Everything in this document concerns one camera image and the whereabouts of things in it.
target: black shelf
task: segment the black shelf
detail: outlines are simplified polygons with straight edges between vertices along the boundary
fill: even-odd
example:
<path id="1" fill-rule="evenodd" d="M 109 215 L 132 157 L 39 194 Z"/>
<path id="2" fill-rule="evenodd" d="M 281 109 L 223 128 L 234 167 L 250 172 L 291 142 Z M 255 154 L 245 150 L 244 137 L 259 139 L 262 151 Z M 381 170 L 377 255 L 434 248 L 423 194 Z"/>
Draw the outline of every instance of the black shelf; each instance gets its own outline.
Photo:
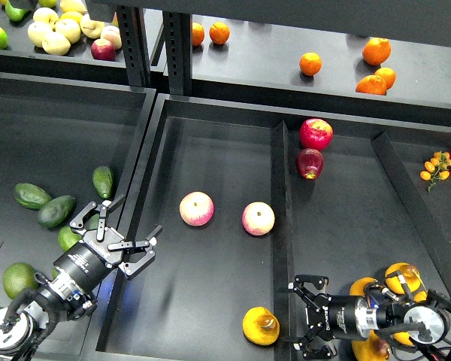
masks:
<path id="1" fill-rule="evenodd" d="M 62 14 L 59 5 L 54 11 L 59 17 Z M 151 71 L 162 74 L 165 67 L 165 60 L 160 59 L 163 48 L 162 12 L 144 9 L 144 19 L 150 68 Z M 82 34 L 80 40 L 72 44 L 65 56 L 52 56 L 43 49 L 33 46 L 27 34 L 27 29 L 32 23 L 32 12 L 18 23 L 10 21 L 0 4 L 0 26 L 8 35 L 7 49 L 0 50 L 0 71 L 128 85 L 122 48 L 117 51 L 115 62 L 95 60 L 90 53 L 93 39 Z"/>
<path id="2" fill-rule="evenodd" d="M 10 303 L 2 286 L 9 265 L 27 262 L 51 277 L 63 253 L 59 227 L 40 227 L 37 212 L 15 201 L 15 184 L 37 184 L 52 197 L 70 194 L 76 214 L 92 200 L 101 201 L 92 172 L 105 164 L 114 170 L 117 192 L 127 195 L 154 96 L 151 89 L 131 92 L 127 86 L 2 74 L 0 306 Z M 120 211 L 113 215 L 110 221 L 118 223 Z M 89 318 L 61 323 L 40 352 L 77 359 L 88 324 Z"/>
<path id="3" fill-rule="evenodd" d="M 294 165 L 308 117 L 334 128 L 315 181 L 300 178 Z M 440 229 L 421 230 L 435 212 L 417 207 L 425 192 L 417 180 L 422 162 L 410 157 L 450 142 L 451 129 L 437 126 L 159 95 L 131 216 L 137 240 L 164 226 L 156 261 L 131 282 L 119 275 L 107 281 L 99 297 L 119 291 L 93 315 L 83 359 L 296 359 L 284 342 L 257 348 L 241 332 L 247 309 L 264 305 L 279 317 L 282 336 L 304 334 L 303 306 L 286 291 L 294 274 L 328 276 L 328 293 L 345 295 L 357 279 L 381 279 L 389 265 L 410 262 L 427 287 L 451 296 L 451 248 Z M 401 158 L 393 169 L 411 171 L 399 180 L 387 165 L 396 149 Z M 417 194 L 405 204 L 401 189 L 408 187 Z M 194 190 L 209 194 L 216 208 L 201 228 L 187 226 L 178 212 Z M 276 226 L 254 238 L 241 212 L 258 200 L 271 203 Z M 443 203 L 451 207 L 451 199 Z M 337 359 L 354 359 L 350 343 L 338 346 Z"/>
<path id="4" fill-rule="evenodd" d="M 154 8 L 174 13 L 200 14 L 249 20 L 256 23 L 297 26 L 347 34 L 381 36 L 451 47 L 451 0 L 421 4 L 391 0 L 365 2 L 209 2 L 200 0 L 96 0 L 112 5 Z"/>

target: avocado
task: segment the avocado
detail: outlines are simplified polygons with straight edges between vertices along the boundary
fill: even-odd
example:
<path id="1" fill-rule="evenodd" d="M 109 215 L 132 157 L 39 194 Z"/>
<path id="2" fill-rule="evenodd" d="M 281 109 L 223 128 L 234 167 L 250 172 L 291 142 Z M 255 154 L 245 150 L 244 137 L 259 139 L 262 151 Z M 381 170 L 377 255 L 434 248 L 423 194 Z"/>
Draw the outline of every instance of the avocado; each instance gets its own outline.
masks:
<path id="1" fill-rule="evenodd" d="M 61 196 L 52 199 L 38 211 L 38 224 L 45 228 L 58 226 L 70 215 L 74 206 L 75 198 L 72 196 Z"/>
<path id="2" fill-rule="evenodd" d="M 18 204 L 28 209 L 40 209 L 52 199 L 43 189 L 30 183 L 18 183 L 14 195 Z"/>
<path id="3" fill-rule="evenodd" d="M 112 186 L 114 185 L 114 173 L 106 165 L 100 165 L 93 171 L 92 182 L 98 195 L 103 199 L 112 196 Z"/>

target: green avocado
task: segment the green avocado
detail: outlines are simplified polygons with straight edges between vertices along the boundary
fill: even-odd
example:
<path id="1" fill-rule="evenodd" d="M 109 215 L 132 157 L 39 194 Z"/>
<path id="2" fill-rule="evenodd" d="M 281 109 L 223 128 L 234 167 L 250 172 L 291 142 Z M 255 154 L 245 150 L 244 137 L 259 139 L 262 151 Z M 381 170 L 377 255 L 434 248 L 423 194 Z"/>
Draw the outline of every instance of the green avocado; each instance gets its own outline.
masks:
<path id="1" fill-rule="evenodd" d="M 5 4 L 5 13 L 8 16 L 8 19 L 12 21 L 21 21 L 23 17 L 29 12 L 29 10 L 26 9 L 16 9 L 12 6 L 12 4 L 8 1 L 7 4 Z"/>
<path id="2" fill-rule="evenodd" d="M 103 199 L 112 196 L 112 186 L 114 185 L 114 174 L 106 165 L 101 165 L 93 171 L 92 182 L 98 195 Z"/>
<path id="3" fill-rule="evenodd" d="M 75 198 L 72 196 L 61 196 L 52 199 L 38 211 L 38 224 L 45 228 L 58 226 L 69 216 L 74 206 Z"/>
<path id="4" fill-rule="evenodd" d="M 18 204 L 28 209 L 40 209 L 52 199 L 43 189 L 30 183 L 18 183 L 14 195 Z"/>

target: pink apple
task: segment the pink apple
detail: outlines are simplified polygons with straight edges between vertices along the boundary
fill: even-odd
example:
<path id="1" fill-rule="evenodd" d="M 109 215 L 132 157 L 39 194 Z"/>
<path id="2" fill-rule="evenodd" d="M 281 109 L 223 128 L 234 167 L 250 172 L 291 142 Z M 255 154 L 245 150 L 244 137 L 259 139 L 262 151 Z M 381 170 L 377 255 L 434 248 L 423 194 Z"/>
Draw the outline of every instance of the pink apple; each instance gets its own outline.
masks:
<path id="1" fill-rule="evenodd" d="M 116 26 L 105 26 L 100 33 L 100 38 L 109 40 L 114 45 L 115 50 L 118 50 L 122 47 L 120 30 Z"/>
<path id="2" fill-rule="evenodd" d="M 242 225 L 251 235 L 265 235 L 274 226 L 274 212 L 264 202 L 248 205 L 242 213 Z"/>
<path id="3" fill-rule="evenodd" d="M 213 203 L 203 192 L 192 192 L 179 205 L 180 216 L 190 226 L 203 226 L 213 215 Z"/>
<path id="4" fill-rule="evenodd" d="M 299 141 L 304 148 L 321 151 L 329 145 L 332 135 L 333 131 L 329 123 L 319 118 L 312 118 L 302 123 Z"/>
<path id="5" fill-rule="evenodd" d="M 93 42 L 90 48 L 93 59 L 108 60 L 113 62 L 115 60 L 115 47 L 107 39 L 97 39 Z"/>

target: orange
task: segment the orange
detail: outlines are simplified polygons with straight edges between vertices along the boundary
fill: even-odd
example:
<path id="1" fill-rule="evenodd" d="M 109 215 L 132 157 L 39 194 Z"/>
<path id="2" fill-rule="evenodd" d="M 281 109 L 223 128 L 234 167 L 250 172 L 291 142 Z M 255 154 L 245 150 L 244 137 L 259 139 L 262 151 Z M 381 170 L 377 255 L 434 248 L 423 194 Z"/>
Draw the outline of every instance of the orange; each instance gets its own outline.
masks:
<path id="1" fill-rule="evenodd" d="M 376 94 L 384 96 L 387 91 L 386 81 L 379 75 L 363 77 L 356 86 L 357 93 Z"/>
<path id="2" fill-rule="evenodd" d="M 192 46 L 198 47 L 204 38 L 204 27 L 199 23 L 192 23 Z"/>
<path id="3" fill-rule="evenodd" d="M 217 45 L 224 44 L 229 39 L 230 34 L 229 27 L 221 22 L 214 23 L 209 29 L 210 39 Z"/>
<path id="4" fill-rule="evenodd" d="M 396 81 L 396 73 L 391 68 L 379 68 L 376 70 L 374 75 L 379 75 L 382 79 L 384 79 L 388 89 L 391 89 L 392 85 Z"/>
<path id="5" fill-rule="evenodd" d="M 316 53 L 305 53 L 299 60 L 299 68 L 304 75 L 312 77 L 321 70 L 321 57 Z"/>
<path id="6" fill-rule="evenodd" d="M 362 57 L 369 65 L 380 65 L 391 55 L 391 44 L 385 38 L 372 38 L 362 50 Z"/>

